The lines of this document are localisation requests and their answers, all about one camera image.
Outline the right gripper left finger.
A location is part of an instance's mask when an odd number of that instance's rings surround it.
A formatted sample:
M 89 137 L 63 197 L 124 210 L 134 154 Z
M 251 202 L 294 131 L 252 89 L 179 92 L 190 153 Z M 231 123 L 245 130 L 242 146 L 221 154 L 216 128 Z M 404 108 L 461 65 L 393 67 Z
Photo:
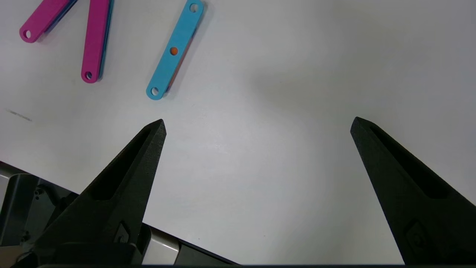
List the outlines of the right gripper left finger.
M 33 246 L 40 266 L 129 266 L 137 248 L 166 130 L 143 127 Z

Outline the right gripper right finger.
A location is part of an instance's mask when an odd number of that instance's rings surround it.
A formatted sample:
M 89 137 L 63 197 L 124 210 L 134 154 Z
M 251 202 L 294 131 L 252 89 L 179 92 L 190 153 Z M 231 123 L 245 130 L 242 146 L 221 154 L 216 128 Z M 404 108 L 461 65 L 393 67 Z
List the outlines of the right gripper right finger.
M 350 133 L 404 263 L 474 266 L 475 205 L 373 122 Z

